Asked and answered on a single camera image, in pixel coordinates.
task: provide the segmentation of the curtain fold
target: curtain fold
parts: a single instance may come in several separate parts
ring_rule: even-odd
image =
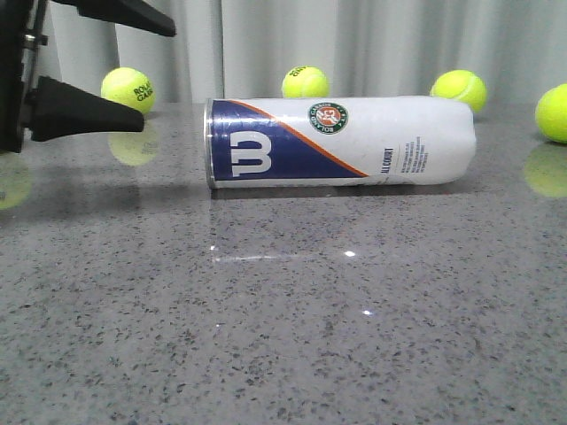
[[[564,0],[149,0],[168,39],[50,4],[40,72],[98,94],[116,66],[148,74],[159,101],[279,97],[285,73],[319,66],[331,95],[427,94],[455,68],[489,99],[532,103],[567,82]]]

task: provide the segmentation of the roland garros logo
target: roland garros logo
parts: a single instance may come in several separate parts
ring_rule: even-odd
[[[348,122],[348,112],[340,104],[321,102],[309,110],[309,122],[319,132],[333,135],[342,130]]]

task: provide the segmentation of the wilson logo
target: wilson logo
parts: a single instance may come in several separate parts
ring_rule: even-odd
[[[242,147],[243,144],[253,147]],[[265,173],[272,167],[272,142],[258,131],[237,131],[230,135],[230,162],[232,176]]]
[[[342,130],[348,122],[348,112],[340,104],[322,102],[309,110],[309,122],[320,133],[332,135]]]

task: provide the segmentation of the tennis ball can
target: tennis ball can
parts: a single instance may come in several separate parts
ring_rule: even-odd
[[[426,96],[211,99],[204,138],[212,189],[447,183],[477,144],[466,104]]]

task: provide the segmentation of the metal can rim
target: metal can rim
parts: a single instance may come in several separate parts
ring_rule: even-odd
[[[213,124],[213,99],[207,99],[203,111],[203,142],[205,144],[205,171],[206,183],[209,188],[216,189],[216,182],[214,180],[214,166],[213,166],[213,153],[211,151],[211,139],[213,135],[211,128]]]

